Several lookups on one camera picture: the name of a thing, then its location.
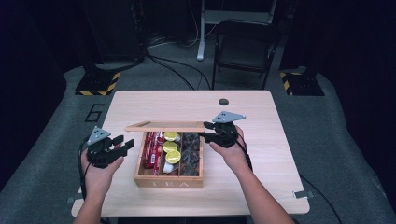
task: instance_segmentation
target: hand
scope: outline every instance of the hand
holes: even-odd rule
[[[89,162],[87,159],[88,150],[84,150],[81,155],[82,172],[85,173]],[[119,157],[113,163],[109,164],[107,168],[101,169],[90,165],[85,175],[85,186],[87,189],[87,197],[97,197],[104,199],[108,190],[110,189],[111,180],[114,173],[122,165],[124,158]]]
[[[236,126],[236,130],[238,131],[238,139],[237,141],[241,144],[243,147],[247,147],[243,141],[244,137],[244,132],[242,129],[240,129],[238,126]],[[231,168],[231,170],[235,173],[238,169],[241,167],[248,167],[247,161],[245,158],[245,153],[243,149],[238,145],[234,144],[231,147],[221,147],[218,144],[211,142],[209,145],[216,151],[218,152],[224,159],[225,163]]]

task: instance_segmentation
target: yellow round object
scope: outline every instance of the yellow round object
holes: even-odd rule
[[[175,164],[180,161],[181,154],[178,151],[170,151],[170,152],[166,153],[165,158],[166,158],[167,162],[169,162],[171,164]]]
[[[180,140],[180,135],[178,135],[177,132],[165,132],[163,134],[163,137],[167,140],[167,141],[179,141]]]
[[[166,141],[166,142],[163,143],[163,150],[165,152],[176,151],[177,150],[177,145],[174,142]]]

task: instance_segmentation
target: wooden box lid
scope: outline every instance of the wooden box lid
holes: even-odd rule
[[[201,121],[159,121],[147,120],[125,127],[125,132],[183,132],[203,133],[204,123]]]

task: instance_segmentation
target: person's right hand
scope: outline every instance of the person's right hand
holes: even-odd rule
[[[239,134],[237,141],[241,144],[241,146],[246,148],[247,146],[242,140],[244,137],[244,132],[238,126],[235,125],[235,127]],[[238,144],[235,143],[233,146],[228,148],[221,147],[214,142],[210,142],[209,145],[223,157],[225,163],[231,168],[233,172],[237,171],[241,167],[248,167],[245,153],[243,149],[238,146]]]

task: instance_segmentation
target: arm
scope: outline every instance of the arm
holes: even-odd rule
[[[240,134],[237,141],[243,146],[244,142],[241,138],[241,136],[244,136],[243,131],[239,127],[236,127],[236,129]],[[211,142],[210,146],[223,157],[238,178],[255,224],[294,223],[289,214],[248,168],[245,154],[237,144],[225,148]]]
[[[87,196],[84,204],[79,209],[74,221],[75,224],[100,223],[102,205],[105,201],[106,194],[110,189],[111,180],[116,170],[122,165],[123,160],[123,157],[119,157],[105,169],[96,168],[92,165],[88,168],[87,174],[85,175]],[[81,155],[81,164],[83,171],[85,171],[89,166],[87,150],[85,150]]]

